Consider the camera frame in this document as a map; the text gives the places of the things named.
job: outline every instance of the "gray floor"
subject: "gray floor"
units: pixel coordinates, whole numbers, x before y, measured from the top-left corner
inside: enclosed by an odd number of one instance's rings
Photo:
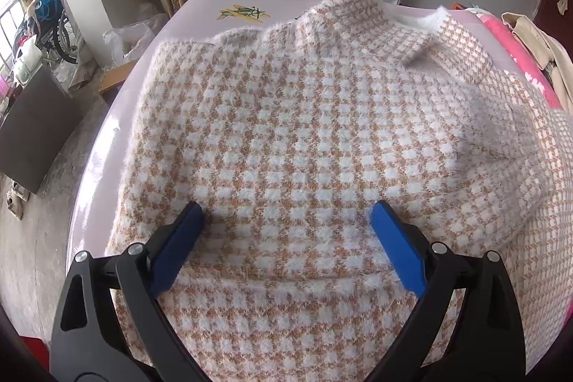
[[[73,94],[84,116],[17,220],[6,208],[10,179],[0,182],[0,302],[20,335],[50,341],[65,279],[69,222],[81,175],[107,113],[97,95],[101,71]]]

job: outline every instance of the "bicycle wheel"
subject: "bicycle wheel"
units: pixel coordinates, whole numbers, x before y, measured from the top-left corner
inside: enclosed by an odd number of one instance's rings
[[[56,51],[63,60],[71,64],[77,63],[76,36],[65,11],[62,11],[57,25],[52,30],[52,39]]]

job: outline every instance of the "brown and white pattern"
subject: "brown and white pattern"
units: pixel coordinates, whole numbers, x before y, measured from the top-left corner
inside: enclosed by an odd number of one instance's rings
[[[572,287],[571,121],[445,11],[426,23],[388,19],[379,0],[326,0],[265,32],[158,48],[108,253],[200,203],[204,232],[160,302],[214,381],[365,378],[415,304],[370,226],[379,199],[456,252],[500,252],[528,368],[557,336]],[[117,308],[145,358],[120,296]]]

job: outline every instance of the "pink tabletop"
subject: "pink tabletop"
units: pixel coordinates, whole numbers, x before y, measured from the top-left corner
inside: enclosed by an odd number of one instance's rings
[[[94,257],[104,255],[117,210],[119,182],[139,91],[157,45],[168,39],[205,40],[243,26],[269,28],[300,16],[320,1],[188,0],[185,3],[139,59],[105,117],[85,167],[72,213],[67,268],[78,251],[88,250]],[[245,16],[240,6],[254,10]],[[394,5],[388,5],[387,11],[390,15],[415,17],[432,12]],[[474,14],[466,11],[451,13],[482,42],[499,69],[519,71],[509,54]]]

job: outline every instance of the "cardboard box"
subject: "cardboard box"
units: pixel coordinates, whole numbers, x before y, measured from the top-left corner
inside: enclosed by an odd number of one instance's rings
[[[131,70],[137,61],[128,62],[119,67],[111,69],[101,80],[99,94],[108,105],[114,101],[123,82],[130,76]]]

